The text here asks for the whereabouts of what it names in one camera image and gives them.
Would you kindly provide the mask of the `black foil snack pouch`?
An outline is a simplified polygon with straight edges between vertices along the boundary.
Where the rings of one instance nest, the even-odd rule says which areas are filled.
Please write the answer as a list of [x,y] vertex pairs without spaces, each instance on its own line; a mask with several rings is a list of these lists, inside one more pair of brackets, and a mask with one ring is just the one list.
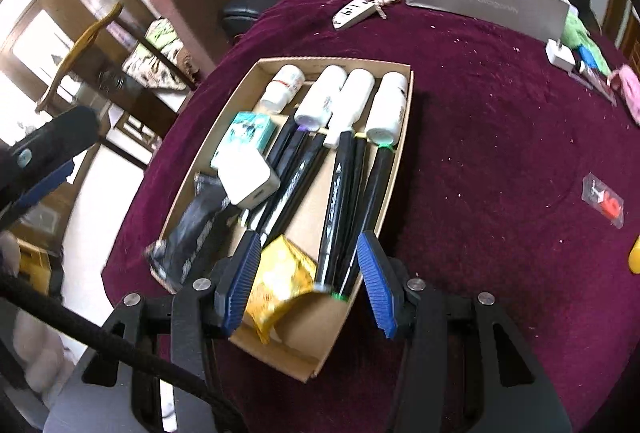
[[209,274],[241,212],[232,205],[217,175],[196,173],[194,188],[195,196],[176,227],[143,253],[152,275],[171,293]]

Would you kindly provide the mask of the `white square charger box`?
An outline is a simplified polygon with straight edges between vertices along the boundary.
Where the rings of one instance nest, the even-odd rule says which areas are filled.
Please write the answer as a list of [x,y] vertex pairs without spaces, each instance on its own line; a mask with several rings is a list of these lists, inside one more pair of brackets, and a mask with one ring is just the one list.
[[224,149],[217,171],[226,194],[235,207],[252,210],[280,188],[280,179],[260,151],[248,144]]

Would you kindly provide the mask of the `blue cartoon tissue pack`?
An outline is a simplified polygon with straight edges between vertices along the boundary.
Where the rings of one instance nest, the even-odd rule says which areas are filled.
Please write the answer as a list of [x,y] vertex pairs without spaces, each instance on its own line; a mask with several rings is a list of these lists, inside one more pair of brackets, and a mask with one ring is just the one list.
[[217,146],[209,165],[213,169],[219,168],[220,156],[227,149],[235,149],[240,145],[250,145],[263,153],[276,130],[268,115],[255,112],[238,112],[233,118],[226,133]]

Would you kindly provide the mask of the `black marker green cap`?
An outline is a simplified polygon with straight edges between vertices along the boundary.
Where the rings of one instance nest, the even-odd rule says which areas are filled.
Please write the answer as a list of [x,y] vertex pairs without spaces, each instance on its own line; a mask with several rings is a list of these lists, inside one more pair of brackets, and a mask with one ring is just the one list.
[[346,248],[341,257],[337,282],[334,285],[333,297],[338,300],[347,301],[355,287],[360,272],[357,260],[357,240],[364,231],[372,231],[378,222],[378,213],[380,213],[386,193],[394,156],[395,153],[390,147],[378,146],[366,185],[359,192],[358,206],[349,228]]

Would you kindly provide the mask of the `yellow snack packet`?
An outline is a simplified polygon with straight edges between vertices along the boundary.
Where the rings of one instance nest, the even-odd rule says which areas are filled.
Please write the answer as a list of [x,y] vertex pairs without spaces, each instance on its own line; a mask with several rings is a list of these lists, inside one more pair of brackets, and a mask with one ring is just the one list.
[[314,291],[316,271],[316,262],[284,236],[262,250],[245,309],[262,344],[270,342],[272,328],[294,301]]

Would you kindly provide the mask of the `white pill bottle red label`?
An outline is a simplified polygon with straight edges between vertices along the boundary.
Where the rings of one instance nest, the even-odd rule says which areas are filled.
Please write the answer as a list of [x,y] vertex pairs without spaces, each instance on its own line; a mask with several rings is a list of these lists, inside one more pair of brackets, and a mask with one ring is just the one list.
[[303,71],[294,65],[284,65],[271,79],[260,97],[260,107],[280,114],[285,106],[292,101],[306,80]]

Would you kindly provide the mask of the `black marker purple cap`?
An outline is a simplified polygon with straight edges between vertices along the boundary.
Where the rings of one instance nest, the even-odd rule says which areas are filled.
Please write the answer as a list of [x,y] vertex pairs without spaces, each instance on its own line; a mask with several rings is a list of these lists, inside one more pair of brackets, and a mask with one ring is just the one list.
[[252,231],[258,231],[259,222],[265,210],[269,208],[274,196],[284,186],[285,180],[290,174],[295,159],[305,144],[308,131],[299,127],[295,120],[290,117],[285,121],[277,141],[273,144],[267,157],[268,164],[273,167],[280,181],[280,187],[276,192],[269,196],[266,201],[262,202],[256,209],[250,211],[248,216],[248,228]]

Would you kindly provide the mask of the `white bottle with qr label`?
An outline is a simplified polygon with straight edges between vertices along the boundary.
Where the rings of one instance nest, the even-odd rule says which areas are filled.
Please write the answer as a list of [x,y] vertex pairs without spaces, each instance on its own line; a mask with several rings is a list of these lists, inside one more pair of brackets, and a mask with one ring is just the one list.
[[332,101],[341,92],[346,78],[342,67],[326,67],[298,106],[294,114],[296,124],[312,132],[324,128],[333,114]]

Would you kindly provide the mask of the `slim white bottle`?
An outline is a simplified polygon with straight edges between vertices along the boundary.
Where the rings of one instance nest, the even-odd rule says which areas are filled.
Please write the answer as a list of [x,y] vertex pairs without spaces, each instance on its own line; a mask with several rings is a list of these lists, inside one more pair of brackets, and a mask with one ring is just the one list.
[[333,103],[333,114],[326,131],[323,145],[335,149],[343,132],[351,131],[366,107],[374,86],[371,72],[357,68],[348,76]]

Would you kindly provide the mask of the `white pill bottle plain label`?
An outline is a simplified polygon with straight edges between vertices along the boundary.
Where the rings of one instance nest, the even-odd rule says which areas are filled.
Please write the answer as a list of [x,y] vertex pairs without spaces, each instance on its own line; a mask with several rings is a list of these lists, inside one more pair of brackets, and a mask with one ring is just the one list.
[[408,81],[399,72],[383,76],[364,129],[373,144],[387,147],[397,144],[407,106],[407,89]]

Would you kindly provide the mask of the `yellow round sponge ball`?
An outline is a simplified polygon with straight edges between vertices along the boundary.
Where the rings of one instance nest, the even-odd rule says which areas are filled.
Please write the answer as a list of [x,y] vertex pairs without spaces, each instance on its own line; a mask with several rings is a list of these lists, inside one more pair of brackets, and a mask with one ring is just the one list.
[[634,242],[628,254],[628,266],[631,273],[640,274],[640,236]]

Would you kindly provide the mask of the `maroon tablecloth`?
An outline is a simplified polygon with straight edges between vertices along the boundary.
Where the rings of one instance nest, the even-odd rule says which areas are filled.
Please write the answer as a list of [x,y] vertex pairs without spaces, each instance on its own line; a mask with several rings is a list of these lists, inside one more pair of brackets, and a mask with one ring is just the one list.
[[[336,31],[351,0],[282,0],[201,84],[146,170],[102,273],[112,303],[162,287],[143,259],[202,141],[266,57],[409,65],[408,133],[381,231],[385,252],[455,294],[492,293],[576,431],[639,427],[639,130],[623,105],[551,66],[544,45],[481,20],[393,5]],[[582,200],[593,173],[624,199],[614,227]]]

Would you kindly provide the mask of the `cosmetic tube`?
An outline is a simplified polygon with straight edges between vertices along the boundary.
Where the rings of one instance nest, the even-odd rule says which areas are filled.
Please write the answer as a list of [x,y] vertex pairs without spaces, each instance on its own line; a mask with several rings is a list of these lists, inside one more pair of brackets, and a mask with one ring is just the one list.
[[606,98],[612,106],[617,105],[616,96],[611,88],[600,76],[600,72],[589,67],[585,62],[578,65],[579,77],[586,80],[601,96]]

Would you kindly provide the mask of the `pink cloth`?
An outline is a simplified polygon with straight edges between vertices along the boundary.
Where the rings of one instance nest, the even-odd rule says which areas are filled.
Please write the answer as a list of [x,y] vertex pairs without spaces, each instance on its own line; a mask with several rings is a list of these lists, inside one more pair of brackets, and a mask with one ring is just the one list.
[[634,71],[623,65],[608,77],[608,84],[620,94],[632,120],[640,126],[640,82]]

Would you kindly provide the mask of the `white car key fob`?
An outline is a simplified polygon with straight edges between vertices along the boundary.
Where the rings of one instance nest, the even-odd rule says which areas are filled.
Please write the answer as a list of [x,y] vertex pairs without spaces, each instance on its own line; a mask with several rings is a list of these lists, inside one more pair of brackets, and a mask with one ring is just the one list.
[[384,8],[401,0],[352,0],[343,6],[332,18],[332,26],[340,31],[363,22],[373,15],[386,19]]

